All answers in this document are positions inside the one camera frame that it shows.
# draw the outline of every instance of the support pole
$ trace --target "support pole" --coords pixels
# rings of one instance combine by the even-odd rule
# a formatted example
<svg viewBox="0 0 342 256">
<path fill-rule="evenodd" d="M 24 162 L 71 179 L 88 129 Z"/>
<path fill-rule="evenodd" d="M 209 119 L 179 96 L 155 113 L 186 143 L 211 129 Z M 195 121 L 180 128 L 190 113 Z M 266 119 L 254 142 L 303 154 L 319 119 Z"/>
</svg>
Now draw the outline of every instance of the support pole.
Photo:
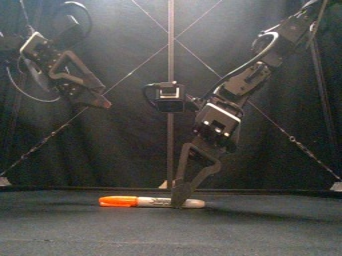
<svg viewBox="0 0 342 256">
<path fill-rule="evenodd" d="M 175 62 L 175 4 L 168 0 L 168 82 L 174 82 L 174 62 Z M 167 189 L 172 188 L 174 179 L 174 113 L 167 114 Z"/>
<path fill-rule="evenodd" d="M 341 161 L 339 150 L 338 150 L 337 130 L 334 127 L 331 107 L 330 107 L 329 94 L 327 94 L 327 85 L 326 85 L 326 80 L 325 80 L 325 75 L 323 75 L 318 43 L 317 43 L 315 39 L 313 40 L 310 48 L 311 48 L 313 62 L 314 62 L 314 68 L 315 68 L 318 91 L 319 91 L 321 103 L 322 103 L 322 109 L 323 109 L 331 159 L 334 161 L 333 168 L 335 170 L 338 170 L 337 175 L 341 176 L 342 175 L 342 161 Z"/>
</svg>

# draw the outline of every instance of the marker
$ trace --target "marker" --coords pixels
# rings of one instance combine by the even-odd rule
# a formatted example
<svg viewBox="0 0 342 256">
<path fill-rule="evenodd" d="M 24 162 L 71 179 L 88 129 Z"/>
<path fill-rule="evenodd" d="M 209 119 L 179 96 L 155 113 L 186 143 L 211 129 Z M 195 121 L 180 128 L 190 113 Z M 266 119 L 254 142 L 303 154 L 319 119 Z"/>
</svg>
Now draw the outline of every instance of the marker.
<svg viewBox="0 0 342 256">
<path fill-rule="evenodd" d="M 106 196 L 99 198 L 103 207 L 160 207 L 171 206 L 171 198 L 138 197 L 138 196 Z M 206 202 L 198 199 L 187 199 L 183 208 L 199 209 L 206 206 Z"/>
</svg>

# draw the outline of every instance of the black mat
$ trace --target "black mat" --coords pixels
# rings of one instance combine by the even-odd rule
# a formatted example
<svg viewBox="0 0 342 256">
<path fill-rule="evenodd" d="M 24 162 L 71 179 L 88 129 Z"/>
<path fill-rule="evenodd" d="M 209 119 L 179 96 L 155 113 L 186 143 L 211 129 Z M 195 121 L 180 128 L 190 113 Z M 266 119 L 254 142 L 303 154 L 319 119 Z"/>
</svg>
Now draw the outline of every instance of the black mat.
<svg viewBox="0 0 342 256">
<path fill-rule="evenodd" d="M 342 200 L 197 193 L 205 209 L 102 208 L 107 195 L 0 193 L 0 255 L 342 255 Z"/>
</svg>

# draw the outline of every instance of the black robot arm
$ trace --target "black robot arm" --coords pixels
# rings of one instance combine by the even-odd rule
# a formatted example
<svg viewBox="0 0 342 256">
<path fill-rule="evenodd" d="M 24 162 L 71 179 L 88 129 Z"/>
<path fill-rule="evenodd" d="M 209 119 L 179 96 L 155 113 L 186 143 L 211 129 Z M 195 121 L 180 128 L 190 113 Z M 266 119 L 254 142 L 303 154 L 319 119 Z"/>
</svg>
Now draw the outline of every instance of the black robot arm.
<svg viewBox="0 0 342 256">
<path fill-rule="evenodd" d="M 20 3 L 27 17 L 24 2 Z M 78 8 L 86 14 L 90 24 L 86 32 L 74 15 L 66 14 L 68 8 Z M 88 10 L 80 3 L 67 1 L 55 11 L 52 20 L 55 17 L 58 18 L 54 25 L 60 33 L 54 40 L 35 31 L 28 23 L 28 17 L 26 37 L 4 36 L 0 32 L 0 57 L 4 65 L 8 66 L 13 60 L 20 60 L 26 71 L 30 71 L 36 84 L 46 92 L 56 91 L 72 104 L 110 108 L 111 102 L 103 96 L 106 86 L 71 50 L 91 31 L 92 20 Z"/>
<path fill-rule="evenodd" d="M 172 207 L 182 208 L 203 180 L 221 171 L 219 157 L 237 149 L 243 105 L 283 59 L 307 44 L 323 4 L 323 0 L 309 1 L 293 16 L 259 34 L 253 43 L 255 57 L 223 77 L 201 99 L 194 124 L 197 136 L 191 143 L 183 145 L 180 153 Z M 199 163 L 202 169 L 188 181 L 186 170 L 190 160 Z"/>
</svg>

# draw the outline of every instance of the marker cap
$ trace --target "marker cap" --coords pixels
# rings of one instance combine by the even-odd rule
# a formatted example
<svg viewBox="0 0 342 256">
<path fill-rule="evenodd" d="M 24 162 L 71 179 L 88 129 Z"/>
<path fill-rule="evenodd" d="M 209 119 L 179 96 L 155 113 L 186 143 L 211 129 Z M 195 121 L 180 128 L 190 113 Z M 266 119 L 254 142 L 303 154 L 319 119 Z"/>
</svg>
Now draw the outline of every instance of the marker cap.
<svg viewBox="0 0 342 256">
<path fill-rule="evenodd" d="M 106 196 L 99 199 L 100 206 L 107 207 L 136 207 L 136 196 Z"/>
</svg>

